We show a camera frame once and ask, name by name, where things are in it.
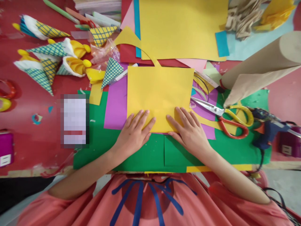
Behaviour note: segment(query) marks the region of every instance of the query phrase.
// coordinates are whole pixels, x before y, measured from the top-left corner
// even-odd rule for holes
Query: plastic bag
[[[105,71],[109,58],[113,58],[120,62],[120,53],[112,39],[108,39],[105,47],[91,46],[91,55],[93,59],[91,63],[96,64],[93,69]]]

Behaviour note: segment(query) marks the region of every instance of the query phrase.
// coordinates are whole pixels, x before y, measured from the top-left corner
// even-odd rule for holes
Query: scissors blade
[[[196,103],[198,103],[199,105],[201,105],[202,107],[206,108],[207,110],[209,110],[210,112],[218,115],[218,116],[222,116],[225,112],[225,109],[220,109],[215,105],[209,104],[206,101],[197,99],[195,97],[191,97],[192,100],[194,100]]]

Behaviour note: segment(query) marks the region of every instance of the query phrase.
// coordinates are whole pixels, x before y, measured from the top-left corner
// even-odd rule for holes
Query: red scissors handle
[[[234,126],[237,126],[237,127],[242,128],[242,130],[243,130],[242,135],[240,135],[240,136],[233,136],[232,134],[230,134],[230,133],[228,132],[226,126],[225,126],[225,123],[231,124],[231,125],[234,125]],[[223,116],[221,116],[221,117],[219,118],[219,125],[220,125],[220,127],[222,128],[223,132],[224,132],[228,137],[230,137],[230,138],[232,138],[232,139],[243,139],[243,138],[245,138],[245,137],[249,134],[249,129],[248,129],[248,127],[246,127],[246,126],[244,126],[244,125],[242,125],[242,124],[239,124],[239,123],[237,123],[237,122],[227,120],[227,119],[225,119]]]

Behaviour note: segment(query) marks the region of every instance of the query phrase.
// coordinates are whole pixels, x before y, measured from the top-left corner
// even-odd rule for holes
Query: red bangle
[[[10,89],[10,93],[8,93],[8,94],[0,91],[0,97],[6,98],[6,99],[12,99],[16,94],[16,88],[13,86],[13,84],[10,81],[8,81],[6,79],[5,80],[0,79],[0,82],[3,82]]]

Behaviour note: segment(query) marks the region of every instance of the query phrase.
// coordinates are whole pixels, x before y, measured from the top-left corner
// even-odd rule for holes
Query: pink paper
[[[123,29],[129,26],[133,32],[135,32],[135,17],[134,17],[134,1],[131,2],[129,9],[121,23],[120,28]],[[178,61],[186,64],[190,68],[194,68],[197,72],[202,73],[207,60],[202,59],[177,59]]]
[[[120,25],[120,29],[123,30],[126,26],[129,26],[133,32],[135,31],[134,1],[129,5],[129,9]]]
[[[120,64],[125,70],[127,69],[128,64]],[[127,79],[128,77],[125,76],[109,87],[106,115],[104,120],[105,129],[121,130],[124,126],[127,118]],[[196,82],[193,82],[193,85],[200,89]],[[209,95],[209,103],[216,105],[217,95],[218,92],[216,89],[214,89]],[[194,97],[202,100],[202,97],[200,94],[198,94],[198,92],[194,95]],[[208,120],[215,121],[215,115],[201,106],[196,105],[193,110],[198,115]],[[214,128],[207,125],[202,125],[202,127],[205,131],[207,139],[215,140]]]

